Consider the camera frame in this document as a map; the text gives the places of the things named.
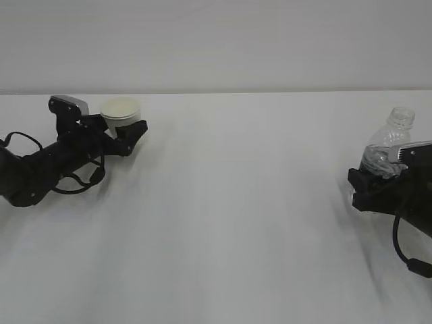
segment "white wall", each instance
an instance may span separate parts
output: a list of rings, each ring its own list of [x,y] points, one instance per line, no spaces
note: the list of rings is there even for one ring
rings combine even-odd
[[[1,92],[432,88],[431,0],[2,0]]]

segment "wire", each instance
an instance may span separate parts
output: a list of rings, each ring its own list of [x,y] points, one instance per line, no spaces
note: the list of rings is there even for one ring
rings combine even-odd
[[[394,217],[393,231],[392,231],[391,237],[393,239],[393,247],[394,247],[394,250],[396,251],[396,254],[400,257],[400,259],[402,261],[404,261],[405,263],[407,263],[408,262],[408,258],[402,252],[402,250],[400,249],[400,245],[399,245],[399,239],[398,239],[399,222],[400,222],[400,215],[396,215]]]
[[[11,142],[12,135],[14,135],[14,134],[27,137],[29,140],[33,141],[38,146],[38,148],[39,148],[40,151],[43,150],[43,146],[42,146],[42,144],[38,140],[34,139],[30,135],[27,135],[27,134],[21,133],[21,132],[12,132],[12,133],[9,133],[6,136],[5,140],[0,140],[0,145],[4,146],[4,147],[8,147],[9,144],[10,144],[10,142]]]

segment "white paper cup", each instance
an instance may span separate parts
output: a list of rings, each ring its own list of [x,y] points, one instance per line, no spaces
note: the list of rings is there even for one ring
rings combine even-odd
[[[141,120],[140,103],[132,98],[111,99],[102,104],[101,116],[113,137],[117,138],[116,127],[129,126]]]

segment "white table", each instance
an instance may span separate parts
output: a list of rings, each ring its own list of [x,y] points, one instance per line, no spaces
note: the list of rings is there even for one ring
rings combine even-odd
[[[96,113],[113,96],[77,97]],[[0,200],[0,323],[431,322],[432,281],[397,258],[393,219],[344,199],[392,107],[417,112],[413,140],[432,139],[432,91],[134,97],[148,138],[108,158],[99,187],[28,209]],[[48,99],[0,97],[0,136],[53,142]],[[410,226],[401,237],[432,255]]]

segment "clear plastic bottle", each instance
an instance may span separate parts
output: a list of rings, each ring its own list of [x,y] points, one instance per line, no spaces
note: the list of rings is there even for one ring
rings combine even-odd
[[[415,113],[409,108],[393,108],[387,118],[387,125],[372,136],[364,149],[359,170],[384,179],[400,175],[405,166],[388,161],[389,149],[393,145],[411,142],[410,129],[414,118]]]

